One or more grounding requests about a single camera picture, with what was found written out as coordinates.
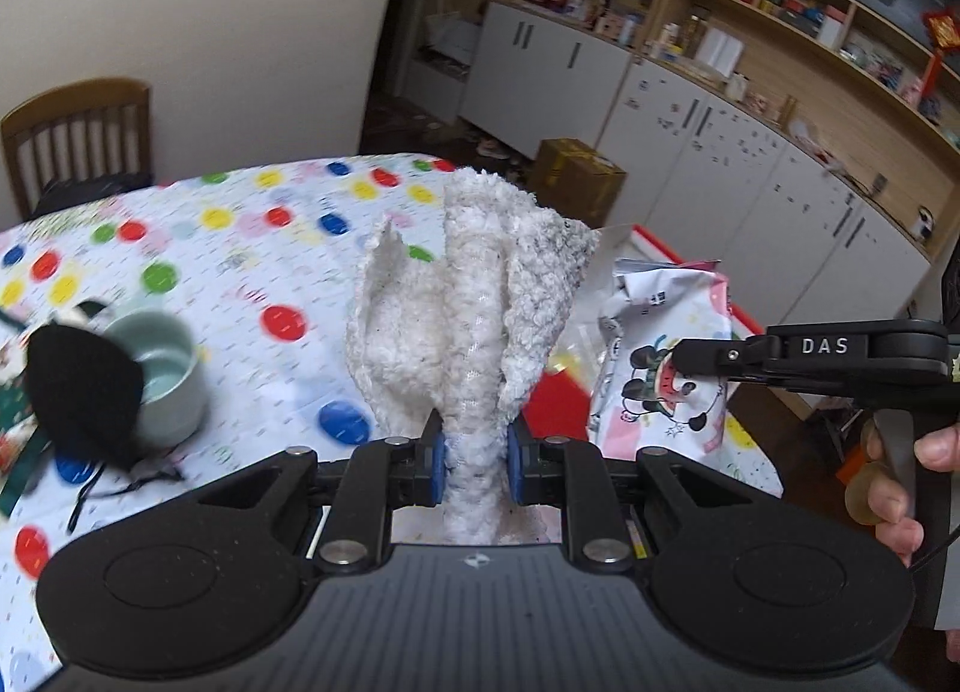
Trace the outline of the person's right hand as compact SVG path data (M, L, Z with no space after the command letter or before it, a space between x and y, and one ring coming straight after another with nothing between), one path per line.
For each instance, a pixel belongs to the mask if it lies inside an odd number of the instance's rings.
M924 541L924 526L913 518L913 499L887 465L884 442L874 422L861 432L864 465L844 491L844 505L859 525L872 526L875 539L905 565ZM930 432L913 445L921 467L935 473L958 471L958 426Z

